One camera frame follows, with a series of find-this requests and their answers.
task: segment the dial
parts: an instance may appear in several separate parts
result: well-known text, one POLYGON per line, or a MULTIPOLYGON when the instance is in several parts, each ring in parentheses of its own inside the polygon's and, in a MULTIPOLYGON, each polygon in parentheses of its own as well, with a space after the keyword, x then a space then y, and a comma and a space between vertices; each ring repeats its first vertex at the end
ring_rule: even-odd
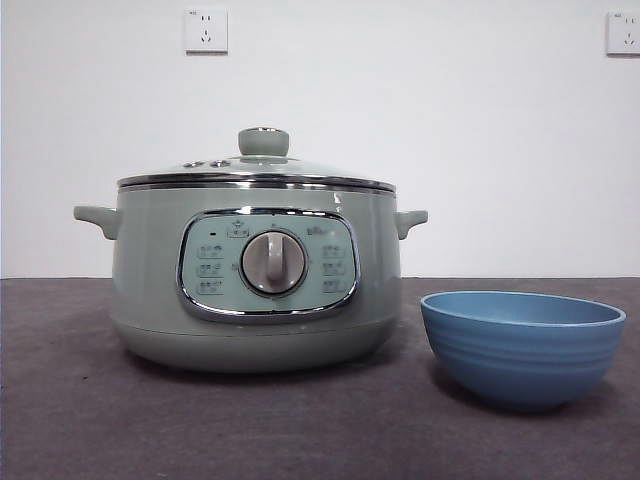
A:
POLYGON ((242 272, 256 290, 277 295, 295 287, 304 274, 300 243, 284 232, 271 230, 252 238, 242 253, 242 272))

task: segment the electrical outlet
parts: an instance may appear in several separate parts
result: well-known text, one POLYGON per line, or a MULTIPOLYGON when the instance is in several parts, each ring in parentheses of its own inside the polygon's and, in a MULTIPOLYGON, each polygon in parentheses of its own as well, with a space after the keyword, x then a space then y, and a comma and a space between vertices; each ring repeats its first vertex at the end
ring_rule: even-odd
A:
POLYGON ((640 10, 609 12, 607 54, 640 55, 640 10))
POLYGON ((191 8, 184 12, 184 49, 189 53, 227 53, 227 11, 191 8))

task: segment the bowl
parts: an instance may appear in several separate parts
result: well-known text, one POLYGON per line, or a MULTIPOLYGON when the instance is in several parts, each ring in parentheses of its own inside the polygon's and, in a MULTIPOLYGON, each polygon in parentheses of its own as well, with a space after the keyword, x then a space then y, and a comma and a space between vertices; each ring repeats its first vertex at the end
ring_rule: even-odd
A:
POLYGON ((603 303, 522 292, 436 293, 421 308, 429 344, 451 377, 518 411, 548 410, 593 388, 626 318, 603 303))

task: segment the button icon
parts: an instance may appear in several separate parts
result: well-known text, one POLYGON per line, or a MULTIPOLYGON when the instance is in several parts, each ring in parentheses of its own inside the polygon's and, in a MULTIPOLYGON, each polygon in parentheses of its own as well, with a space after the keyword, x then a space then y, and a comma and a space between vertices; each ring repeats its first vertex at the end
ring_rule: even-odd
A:
POLYGON ((246 238, 249 236, 249 227, 242 220, 234 220, 227 227, 227 237, 229 238, 246 238))
POLYGON ((307 235, 326 235, 328 230, 324 230, 317 225, 314 225, 311 228, 307 228, 307 235))
POLYGON ((200 278, 222 277, 222 263, 201 263, 196 268, 196 275, 200 278))
POLYGON ((207 280, 200 282, 197 290, 200 295, 224 295, 223 285, 223 280, 207 280))
POLYGON ((344 264, 341 261, 338 261, 338 262, 324 262, 322 264, 322 269, 324 271, 324 276, 325 277, 344 275, 345 270, 346 270, 344 264))
POLYGON ((223 258, 222 245, 201 245, 198 247, 198 258, 223 258))
POLYGON ((322 247, 322 257, 323 258, 343 258, 344 247, 341 247, 340 245, 324 245, 322 247))
POLYGON ((344 291, 341 280, 325 280, 322 282, 323 293, 338 293, 344 291))

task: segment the dark tabletop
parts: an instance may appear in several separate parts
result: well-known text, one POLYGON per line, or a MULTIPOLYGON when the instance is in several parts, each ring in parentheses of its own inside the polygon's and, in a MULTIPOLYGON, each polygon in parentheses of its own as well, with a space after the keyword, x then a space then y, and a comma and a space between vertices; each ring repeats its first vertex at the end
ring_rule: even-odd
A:
POLYGON ((126 353, 110 281, 2 281, 3 478, 640 478, 640 278, 406 279, 379 351, 319 370, 217 375, 126 353), (546 292, 627 312, 605 380, 546 414, 484 406, 440 369, 421 296, 546 292))

